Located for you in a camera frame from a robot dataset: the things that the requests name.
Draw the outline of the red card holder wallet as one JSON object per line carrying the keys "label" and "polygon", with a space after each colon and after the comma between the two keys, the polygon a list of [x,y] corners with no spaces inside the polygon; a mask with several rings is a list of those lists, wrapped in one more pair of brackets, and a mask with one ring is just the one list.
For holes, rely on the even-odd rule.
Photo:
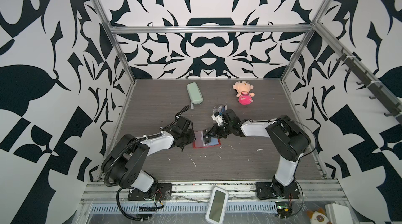
{"label": "red card holder wallet", "polygon": [[193,142],[194,149],[216,147],[221,145],[219,139],[207,135],[208,131],[208,129],[205,129],[195,132],[195,140]]}

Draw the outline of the clear plastic card box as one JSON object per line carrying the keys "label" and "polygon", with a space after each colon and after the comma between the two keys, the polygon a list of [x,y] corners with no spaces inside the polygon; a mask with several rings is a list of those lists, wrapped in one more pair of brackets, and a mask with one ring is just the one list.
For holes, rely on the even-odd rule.
{"label": "clear plastic card box", "polygon": [[223,112],[225,112],[227,110],[227,105],[225,104],[225,105],[216,105],[214,108],[213,108],[213,114],[216,114],[216,113],[218,113],[218,114],[222,114]]}

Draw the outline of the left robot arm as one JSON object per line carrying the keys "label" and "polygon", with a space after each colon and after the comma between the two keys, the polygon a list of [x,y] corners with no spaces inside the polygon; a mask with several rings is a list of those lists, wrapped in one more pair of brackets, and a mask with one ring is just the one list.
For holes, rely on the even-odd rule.
{"label": "left robot arm", "polygon": [[173,147],[184,149],[193,143],[193,123],[182,116],[154,135],[136,138],[124,135],[102,163],[104,184],[108,187],[137,189],[150,198],[157,191],[158,181],[142,170],[148,156]]}

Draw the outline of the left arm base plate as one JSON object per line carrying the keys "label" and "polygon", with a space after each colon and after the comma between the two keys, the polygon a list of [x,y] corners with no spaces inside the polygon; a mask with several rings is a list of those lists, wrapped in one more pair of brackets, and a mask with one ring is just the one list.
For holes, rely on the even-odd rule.
{"label": "left arm base plate", "polygon": [[146,192],[133,188],[130,189],[127,199],[129,201],[145,201],[150,199],[162,201],[171,196],[172,186],[172,183],[154,183]]}

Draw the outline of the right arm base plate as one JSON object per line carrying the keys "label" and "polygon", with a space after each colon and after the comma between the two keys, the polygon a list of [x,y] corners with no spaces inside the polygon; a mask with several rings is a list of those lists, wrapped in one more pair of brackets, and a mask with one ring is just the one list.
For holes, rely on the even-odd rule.
{"label": "right arm base plate", "polygon": [[283,186],[279,182],[256,182],[256,196],[260,200],[290,200],[299,199],[301,190],[297,183],[293,181],[288,186]]}

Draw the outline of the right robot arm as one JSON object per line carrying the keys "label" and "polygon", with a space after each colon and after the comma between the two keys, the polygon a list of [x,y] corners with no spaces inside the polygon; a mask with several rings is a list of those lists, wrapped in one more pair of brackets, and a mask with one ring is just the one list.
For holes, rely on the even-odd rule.
{"label": "right robot arm", "polygon": [[232,109],[221,114],[214,113],[212,119],[214,124],[206,132],[207,137],[221,139],[235,135],[269,138],[280,155],[273,185],[285,189],[295,181],[299,161],[311,144],[311,139],[297,122],[286,115],[271,120],[241,120]]}

